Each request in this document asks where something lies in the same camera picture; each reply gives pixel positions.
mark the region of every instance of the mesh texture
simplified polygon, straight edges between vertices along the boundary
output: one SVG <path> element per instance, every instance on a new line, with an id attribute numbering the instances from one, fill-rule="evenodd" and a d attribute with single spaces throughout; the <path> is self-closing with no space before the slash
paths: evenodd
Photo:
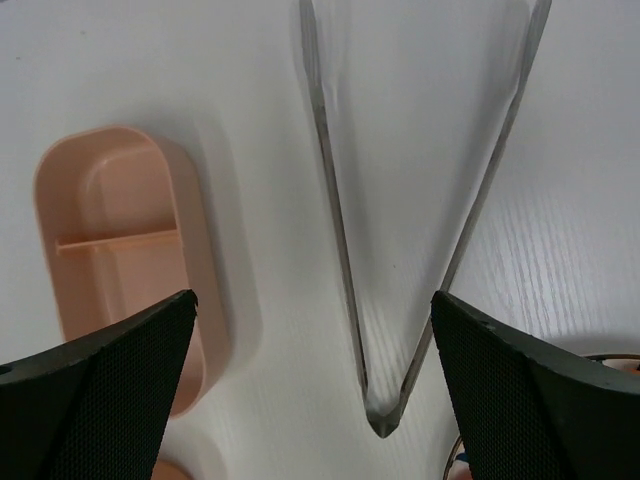
<path id="1" fill-rule="evenodd" d="M 432 317 L 474 480 L 573 480 L 526 358 L 445 297 Z"/>
<path id="2" fill-rule="evenodd" d="M 41 478 L 151 477 L 193 330 L 194 298 L 169 303 L 94 356 Z"/>

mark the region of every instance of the white wooden table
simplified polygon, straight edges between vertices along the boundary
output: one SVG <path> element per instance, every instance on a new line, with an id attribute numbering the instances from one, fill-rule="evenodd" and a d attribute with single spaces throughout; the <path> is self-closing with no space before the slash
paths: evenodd
<path id="1" fill-rule="evenodd" d="M 504 113 L 527 8 L 317 5 L 371 400 L 385 406 Z M 198 166 L 234 336 L 227 375 L 170 422 L 163 455 L 196 479 L 439 480 L 456 428 L 435 349 L 393 436 L 366 423 L 296 8 L 0 2 L 0 362 L 60 342 L 31 201 L 39 157 L 64 135 L 133 124 Z M 639 27 L 636 2 L 555 0 L 454 288 L 580 353 L 640 350 Z"/>

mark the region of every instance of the pink plastic container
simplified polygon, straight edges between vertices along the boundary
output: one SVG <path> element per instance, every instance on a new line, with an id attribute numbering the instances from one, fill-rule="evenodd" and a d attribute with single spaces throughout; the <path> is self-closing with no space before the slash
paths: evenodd
<path id="1" fill-rule="evenodd" d="M 151 480 L 191 480 L 191 477 L 177 465 L 166 460 L 158 460 Z"/>
<path id="2" fill-rule="evenodd" d="M 190 288 L 198 319 L 171 415 L 222 375 L 230 346 L 196 170 L 165 138 L 124 126 L 60 140 L 35 206 L 66 341 Z"/>

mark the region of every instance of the orange object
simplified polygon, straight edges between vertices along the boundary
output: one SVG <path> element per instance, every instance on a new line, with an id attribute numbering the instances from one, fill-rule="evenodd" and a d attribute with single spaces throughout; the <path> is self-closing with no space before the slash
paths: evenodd
<path id="1" fill-rule="evenodd" d="M 449 480 L 473 480 L 473 477 L 471 476 L 471 472 L 469 470 L 464 470 L 454 475 Z"/>
<path id="2" fill-rule="evenodd" d="M 198 319 L 171 415 L 222 375 L 230 346 L 196 170 L 184 150 L 129 127 L 60 140 L 35 206 L 66 341 L 191 288 Z"/>
<path id="3" fill-rule="evenodd" d="M 158 460 L 153 467 L 151 480 L 191 480 L 191 477 L 173 463 Z"/>

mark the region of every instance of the wood grain surface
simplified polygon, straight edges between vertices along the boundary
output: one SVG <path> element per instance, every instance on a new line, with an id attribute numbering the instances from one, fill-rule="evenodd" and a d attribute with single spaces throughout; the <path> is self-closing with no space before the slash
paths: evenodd
<path id="1" fill-rule="evenodd" d="M 330 127 L 374 372 L 393 399 L 513 87 L 520 0 L 317 0 Z M 295 0 L 0 3 L 0 360 L 60 341 L 31 204 L 56 139 L 129 123 L 182 144 L 215 230 L 234 356 L 170 422 L 196 479 L 440 480 L 435 349 L 370 430 L 299 58 Z M 640 350 L 640 4 L 555 0 L 454 293 L 581 353 Z"/>

